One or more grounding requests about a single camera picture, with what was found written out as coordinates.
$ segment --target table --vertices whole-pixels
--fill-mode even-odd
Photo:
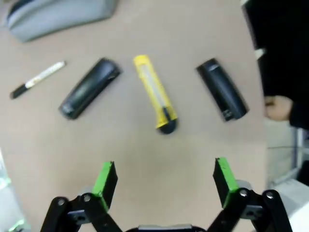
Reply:
[[[21,205],[39,231],[50,201],[94,184],[114,160],[119,182],[111,215],[123,229],[192,223],[221,210],[212,172],[227,157],[236,178],[265,186],[262,91],[253,43],[238,1],[123,0],[113,18],[21,44],[0,32],[0,146]],[[171,135],[155,112],[133,58],[147,54],[179,116]],[[76,121],[58,107],[100,57],[123,74]],[[216,57],[250,112],[224,123],[195,68]],[[22,97],[9,94],[57,61],[68,65]],[[89,226],[81,231],[92,231]],[[239,231],[252,229],[241,223]]]

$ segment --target yellow utility knife handle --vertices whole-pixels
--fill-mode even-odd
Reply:
[[[163,133],[172,133],[176,128],[177,115],[170,104],[169,98],[167,97],[148,56],[136,56],[134,58],[134,64],[156,112],[156,127]]]

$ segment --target white marker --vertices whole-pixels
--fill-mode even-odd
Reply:
[[[66,65],[64,61],[58,62],[53,66],[49,67],[45,71],[41,72],[39,75],[33,77],[31,80],[27,81],[26,83],[22,84],[16,90],[11,93],[11,98],[15,99],[26,92],[28,89],[34,87],[37,83],[41,82],[45,78],[49,77],[51,74],[57,72],[59,69],[63,68]]]

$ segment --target screw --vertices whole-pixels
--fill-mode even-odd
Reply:
[[[58,201],[58,205],[63,205],[64,204],[64,199],[60,199],[59,201]]]
[[[242,189],[239,193],[240,193],[240,195],[241,195],[242,197],[246,197],[246,196],[247,196],[247,191],[244,190],[244,189]]]
[[[266,196],[269,198],[269,199],[274,199],[274,194],[272,192],[267,192],[266,193]]]
[[[88,201],[90,201],[90,195],[85,195],[84,196],[84,202],[88,202]]]

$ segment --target hand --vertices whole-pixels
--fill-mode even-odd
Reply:
[[[275,121],[289,120],[293,102],[283,96],[265,97],[265,116]]]

